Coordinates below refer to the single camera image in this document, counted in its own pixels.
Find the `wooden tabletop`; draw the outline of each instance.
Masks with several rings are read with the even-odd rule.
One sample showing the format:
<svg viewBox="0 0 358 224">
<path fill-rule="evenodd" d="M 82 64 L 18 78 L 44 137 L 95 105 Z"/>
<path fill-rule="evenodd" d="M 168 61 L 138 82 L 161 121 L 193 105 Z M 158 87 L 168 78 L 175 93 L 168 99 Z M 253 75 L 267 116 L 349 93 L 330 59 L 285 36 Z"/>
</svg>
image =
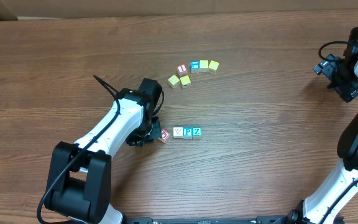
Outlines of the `wooden tabletop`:
<svg viewBox="0 0 358 224">
<path fill-rule="evenodd" d="M 162 127 L 203 128 L 199 141 L 123 145 L 112 162 L 116 209 L 152 218 L 286 215 L 334 167 L 358 112 L 358 98 L 343 102 L 312 71 L 319 47 L 347 40 L 355 26 L 358 10 L 0 22 L 0 223 L 37 223 L 53 148 L 109 111 L 94 74 L 118 89 L 156 79 Z M 172 90 L 167 79 L 192 60 L 220 62 L 218 73 L 192 74 L 191 87 Z M 358 223 L 358 194 L 341 215 Z"/>
</svg>

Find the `wooden cube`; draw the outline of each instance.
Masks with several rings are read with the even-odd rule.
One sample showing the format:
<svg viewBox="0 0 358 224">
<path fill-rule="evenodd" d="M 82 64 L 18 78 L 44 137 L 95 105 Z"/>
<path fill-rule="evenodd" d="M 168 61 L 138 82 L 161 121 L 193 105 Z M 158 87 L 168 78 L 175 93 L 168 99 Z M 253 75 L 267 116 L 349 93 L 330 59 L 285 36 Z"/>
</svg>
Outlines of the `wooden cube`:
<svg viewBox="0 0 358 224">
<path fill-rule="evenodd" d="M 162 129 L 162 130 L 161 130 L 161 137 L 158 138 L 158 139 L 159 139 L 160 141 L 162 141 L 162 142 L 165 143 L 165 142 L 168 140 L 169 135 L 170 135 L 170 134 L 168 133 L 168 131 Z"/>
<path fill-rule="evenodd" d="M 192 139 L 193 138 L 193 128 L 185 127 L 183 128 L 183 138 Z"/>
<path fill-rule="evenodd" d="M 183 127 L 173 128 L 173 138 L 183 138 Z"/>
<path fill-rule="evenodd" d="M 200 72 L 208 72 L 208 60 L 200 60 Z"/>
<path fill-rule="evenodd" d="M 216 70 L 218 69 L 218 66 L 219 66 L 219 62 L 211 61 L 211 63 L 209 63 L 208 71 L 213 74 L 216 74 Z"/>
<path fill-rule="evenodd" d="M 189 86 L 191 86 L 190 77 L 188 75 L 185 75 L 184 77 L 181 77 L 180 82 L 181 82 L 181 87 L 184 88 L 184 89 L 189 87 Z"/>
<path fill-rule="evenodd" d="M 172 88 L 176 88 L 180 85 L 180 79 L 176 76 L 176 75 L 172 75 L 169 79 L 168 79 L 168 84 L 172 87 Z"/>
<path fill-rule="evenodd" d="M 192 61 L 190 63 L 191 73 L 199 73 L 200 72 L 200 61 Z"/>
<path fill-rule="evenodd" d="M 177 66 L 177 72 L 179 77 L 189 74 L 185 64 Z"/>
<path fill-rule="evenodd" d="M 203 137 L 203 129 L 201 127 L 193 127 L 193 139 L 201 139 Z"/>
</svg>

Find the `cable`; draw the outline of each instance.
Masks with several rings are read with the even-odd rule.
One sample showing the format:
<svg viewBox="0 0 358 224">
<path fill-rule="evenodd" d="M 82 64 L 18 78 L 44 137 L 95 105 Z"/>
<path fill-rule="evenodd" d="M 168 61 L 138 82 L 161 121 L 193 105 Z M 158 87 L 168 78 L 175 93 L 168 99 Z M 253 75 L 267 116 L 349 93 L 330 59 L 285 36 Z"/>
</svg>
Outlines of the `cable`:
<svg viewBox="0 0 358 224">
<path fill-rule="evenodd" d="M 160 111 L 162 104 L 164 103 L 164 91 L 162 90 L 162 100 L 160 106 L 153 112 L 153 116 L 157 115 L 157 113 Z"/>
<path fill-rule="evenodd" d="M 343 197 L 345 197 L 345 195 L 351 190 L 352 187 L 357 186 L 357 184 L 358 184 L 358 180 L 355 180 L 355 181 L 353 181 L 353 183 L 352 183 L 351 185 L 347 186 L 347 188 L 342 192 L 342 194 L 341 194 L 341 195 L 335 200 L 335 202 L 328 208 L 327 212 L 324 214 L 324 217 L 323 217 L 323 219 L 320 221 L 319 224 L 323 224 L 323 223 L 326 221 L 328 215 L 331 214 L 332 210 L 333 210 L 334 207 L 339 203 L 339 201 L 341 201 L 341 199 L 342 199 Z"/>
<path fill-rule="evenodd" d="M 52 191 L 53 187 L 56 185 L 56 183 L 62 178 L 63 175 L 66 174 L 66 172 L 73 166 L 73 164 L 79 159 L 81 158 L 81 156 L 86 153 L 86 150 L 91 147 L 91 145 L 93 143 L 96 142 L 96 140 L 98 140 L 98 138 L 113 124 L 113 122 L 117 119 L 121 106 L 119 104 L 119 101 L 116 97 L 116 95 L 109 89 L 112 88 L 113 90 L 115 90 L 113 87 L 110 87 L 109 84 L 107 84 L 105 81 L 103 81 L 102 79 L 100 79 L 99 77 L 97 77 L 96 75 L 93 75 L 94 78 L 105 88 L 107 89 L 107 91 L 111 94 L 111 96 L 114 98 L 114 101 L 117 103 L 117 111 L 116 114 L 114 115 L 114 117 L 110 120 L 110 122 L 102 129 L 100 130 L 100 132 L 95 135 L 92 140 L 80 151 L 80 153 L 78 153 L 68 164 L 67 166 L 61 171 L 61 173 L 56 177 L 56 179 L 52 182 L 52 184 L 50 185 L 50 187 L 48 188 L 48 190 L 44 193 L 44 196 L 42 196 L 40 203 L 38 204 L 38 208 L 37 208 L 37 218 L 38 221 L 41 224 L 51 224 L 49 222 L 46 222 L 42 219 L 41 217 L 41 209 L 44 205 L 45 199 L 47 198 L 47 195 Z M 83 223 L 83 222 L 79 222 L 79 221 L 74 221 L 74 220 L 67 220 L 67 221 L 62 221 L 62 222 L 54 222 L 54 223 Z"/>
<path fill-rule="evenodd" d="M 328 43 L 324 44 L 323 46 L 321 46 L 320 49 L 318 50 L 318 56 L 319 56 L 321 59 L 323 59 L 323 60 L 325 60 L 325 61 L 327 61 L 327 62 L 341 62 L 341 61 L 342 61 L 342 59 L 340 59 L 340 60 L 328 59 L 328 58 L 323 57 L 323 56 L 321 55 L 321 51 L 322 51 L 325 47 L 327 47 L 327 46 L 329 46 L 329 45 L 332 45 L 332 44 L 347 44 L 347 45 L 351 45 L 351 46 L 358 47 L 358 44 L 357 44 L 357 43 L 352 43 L 352 42 L 348 42 L 348 41 L 340 41 L 340 40 L 337 40 L 337 41 L 328 42 Z"/>
</svg>

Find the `white block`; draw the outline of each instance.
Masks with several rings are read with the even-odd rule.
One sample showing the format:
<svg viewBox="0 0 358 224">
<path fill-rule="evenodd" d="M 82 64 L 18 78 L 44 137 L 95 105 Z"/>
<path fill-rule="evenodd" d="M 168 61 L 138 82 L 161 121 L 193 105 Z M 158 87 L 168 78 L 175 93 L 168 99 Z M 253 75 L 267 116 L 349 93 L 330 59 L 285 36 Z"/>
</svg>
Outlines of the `white block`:
<svg viewBox="0 0 358 224">
<path fill-rule="evenodd" d="M 173 128 L 173 138 L 183 138 L 183 127 Z"/>
</svg>

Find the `wooden table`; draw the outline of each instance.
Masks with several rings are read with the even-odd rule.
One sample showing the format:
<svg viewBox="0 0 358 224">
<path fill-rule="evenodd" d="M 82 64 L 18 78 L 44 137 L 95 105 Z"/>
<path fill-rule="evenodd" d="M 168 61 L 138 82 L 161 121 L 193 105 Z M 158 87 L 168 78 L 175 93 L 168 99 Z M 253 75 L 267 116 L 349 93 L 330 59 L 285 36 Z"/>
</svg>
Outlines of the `wooden table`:
<svg viewBox="0 0 358 224">
<path fill-rule="evenodd" d="M 0 22 L 0 223 L 36 223 L 53 148 L 86 134 L 112 98 L 92 77 L 165 90 L 162 126 L 200 125 L 199 141 L 122 146 L 111 203 L 129 217 L 246 218 L 287 214 L 334 167 L 358 112 L 312 68 L 347 40 L 358 10 Z M 343 45 L 325 51 L 340 55 Z M 181 63 L 218 74 L 168 87 Z M 358 223 L 358 195 L 341 212 Z M 64 220 L 43 210 L 48 221 Z"/>
</svg>

